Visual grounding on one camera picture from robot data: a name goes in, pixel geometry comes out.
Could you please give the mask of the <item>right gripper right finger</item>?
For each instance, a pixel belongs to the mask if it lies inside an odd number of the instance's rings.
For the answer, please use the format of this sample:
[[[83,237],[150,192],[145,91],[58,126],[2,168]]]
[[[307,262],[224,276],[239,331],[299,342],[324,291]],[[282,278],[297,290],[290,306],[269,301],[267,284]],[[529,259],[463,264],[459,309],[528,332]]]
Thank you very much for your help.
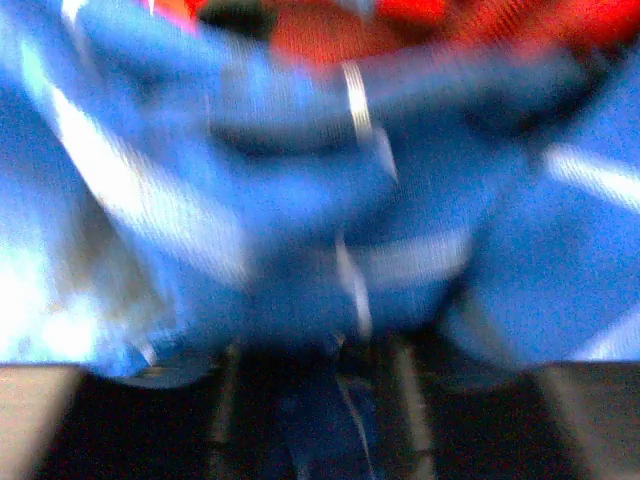
[[[486,389],[454,387],[413,344],[373,351],[388,479],[636,479],[639,367],[550,365]]]

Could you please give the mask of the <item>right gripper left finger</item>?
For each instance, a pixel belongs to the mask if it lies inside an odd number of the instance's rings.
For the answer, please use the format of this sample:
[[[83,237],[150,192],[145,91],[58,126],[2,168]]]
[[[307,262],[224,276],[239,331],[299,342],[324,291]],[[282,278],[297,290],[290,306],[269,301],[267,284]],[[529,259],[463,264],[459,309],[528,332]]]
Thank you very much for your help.
[[[291,479],[239,352],[202,380],[143,389],[67,366],[1,369],[4,479]]]

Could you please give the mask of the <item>blue plaid shirt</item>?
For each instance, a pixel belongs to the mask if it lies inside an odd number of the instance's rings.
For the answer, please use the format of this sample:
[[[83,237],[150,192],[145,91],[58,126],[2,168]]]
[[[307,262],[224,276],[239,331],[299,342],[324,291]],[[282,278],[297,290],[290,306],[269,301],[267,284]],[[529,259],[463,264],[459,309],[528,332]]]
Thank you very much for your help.
[[[456,388],[639,360],[639,34],[323,68],[146,1],[1,5],[1,369],[239,352],[297,479],[388,479],[373,349]]]

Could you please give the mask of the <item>red black plaid shirt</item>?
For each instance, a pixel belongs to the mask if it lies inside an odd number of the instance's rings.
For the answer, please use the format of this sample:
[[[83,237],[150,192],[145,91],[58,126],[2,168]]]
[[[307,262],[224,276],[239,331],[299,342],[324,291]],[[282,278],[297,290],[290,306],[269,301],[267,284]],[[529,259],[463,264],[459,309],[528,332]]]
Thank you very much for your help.
[[[441,54],[497,47],[518,58],[610,51],[639,34],[636,1],[146,1],[187,30],[210,25],[323,68],[433,44]]]

